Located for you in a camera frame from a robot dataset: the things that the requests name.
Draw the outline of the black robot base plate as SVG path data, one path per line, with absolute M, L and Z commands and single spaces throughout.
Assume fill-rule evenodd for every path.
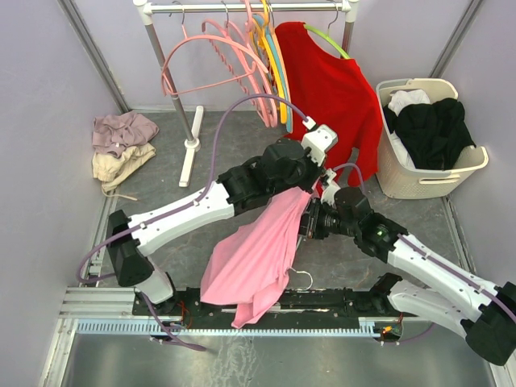
M 184 321 L 190 328 L 230 329 L 236 306 L 203 303 L 200 289 L 186 288 L 178 290 L 172 300 L 156 305 L 155 310 L 160 317 Z M 357 328 L 360 318 L 397 320 L 400 314 L 374 289 L 287 289 L 258 322 L 243 328 Z

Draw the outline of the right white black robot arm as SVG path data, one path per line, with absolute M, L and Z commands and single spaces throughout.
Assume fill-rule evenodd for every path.
M 481 358 L 504 366 L 515 352 L 515 285 L 497 285 L 465 271 L 425 246 L 398 223 L 374 211 L 360 189 L 338 189 L 332 203 L 310 201 L 300 233 L 345 235 L 366 255 L 425 284 L 396 279 L 371 293 L 377 314 L 414 314 L 455 332 Z

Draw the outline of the pink t shirt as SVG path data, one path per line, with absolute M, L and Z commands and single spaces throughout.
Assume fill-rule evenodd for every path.
M 215 245 L 201 280 L 201 302 L 235 305 L 235 329 L 257 323 L 283 294 L 311 198 L 299 188 L 280 193 L 254 222 Z

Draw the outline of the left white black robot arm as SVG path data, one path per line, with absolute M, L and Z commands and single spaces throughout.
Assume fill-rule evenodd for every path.
M 160 314 L 171 314 L 178 295 L 170 276 L 156 268 L 149 256 L 200 227 L 265 206 L 289 189 L 311 191 L 329 148 L 308 138 L 279 139 L 262 155 L 220 174 L 203 191 L 145 214 L 127 216 L 115 211 L 108 218 L 106 234 L 118 285 L 150 289 L 151 306 Z

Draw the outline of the teal wavy hanger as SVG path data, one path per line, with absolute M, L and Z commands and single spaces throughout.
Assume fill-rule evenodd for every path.
M 305 270 L 296 270 L 289 268 L 289 282 L 287 289 L 307 291 L 311 290 L 314 284 L 312 275 Z

